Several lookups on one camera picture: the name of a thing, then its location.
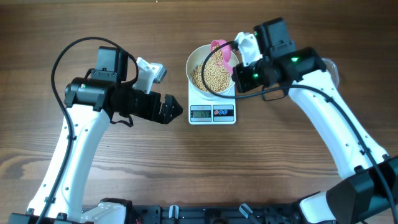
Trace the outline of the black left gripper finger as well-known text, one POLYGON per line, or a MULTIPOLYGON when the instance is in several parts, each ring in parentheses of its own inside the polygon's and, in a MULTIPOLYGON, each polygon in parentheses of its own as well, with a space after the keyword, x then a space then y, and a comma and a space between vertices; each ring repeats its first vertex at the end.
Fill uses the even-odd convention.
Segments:
POLYGON ((165 95, 165 100, 162 103, 162 109, 177 109, 179 106, 177 100, 172 95, 165 95))
POLYGON ((169 124, 173 119, 183 113, 183 108, 178 105, 163 105, 158 117, 160 124, 169 124))

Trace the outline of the pink plastic scoop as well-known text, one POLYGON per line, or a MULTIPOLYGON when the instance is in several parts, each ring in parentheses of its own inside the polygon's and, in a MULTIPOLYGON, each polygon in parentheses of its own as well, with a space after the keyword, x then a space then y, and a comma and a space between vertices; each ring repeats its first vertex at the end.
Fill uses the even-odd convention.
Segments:
MULTIPOLYGON (((211 50, 214 50, 225 43, 226 41, 223 39, 213 40, 211 42, 211 50)), ((229 45, 219 49, 211 57, 217 66, 222 66, 229 72, 230 75, 233 74, 233 68, 229 65, 229 61, 231 60, 231 47, 229 45)))

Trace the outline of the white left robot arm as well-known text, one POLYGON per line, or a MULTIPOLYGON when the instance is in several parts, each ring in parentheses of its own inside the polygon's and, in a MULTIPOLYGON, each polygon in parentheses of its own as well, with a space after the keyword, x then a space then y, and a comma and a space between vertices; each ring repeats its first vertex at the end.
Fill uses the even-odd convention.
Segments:
POLYGON ((167 73, 160 63, 138 58, 138 76, 126 81, 126 51, 100 47, 96 65, 83 78, 75 78, 65 89, 63 129, 49 168, 24 214, 12 213, 9 223, 140 223, 130 200, 104 198, 86 212, 83 195, 98 144, 113 124, 113 115, 124 117, 131 127, 132 116, 168 124, 183 108, 172 95, 161 102, 151 90, 167 73))

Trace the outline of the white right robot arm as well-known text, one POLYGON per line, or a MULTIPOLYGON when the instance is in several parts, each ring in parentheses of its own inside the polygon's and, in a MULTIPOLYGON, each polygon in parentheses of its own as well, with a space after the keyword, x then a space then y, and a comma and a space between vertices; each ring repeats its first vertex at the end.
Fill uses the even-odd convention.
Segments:
POLYGON ((397 215, 397 159, 368 135, 337 90, 326 60, 296 49, 285 21, 257 25, 233 41, 215 40, 186 62, 191 124, 233 124, 238 99, 282 91, 307 115, 329 149, 341 182, 293 203, 252 208, 179 208, 175 223, 364 223, 397 215))

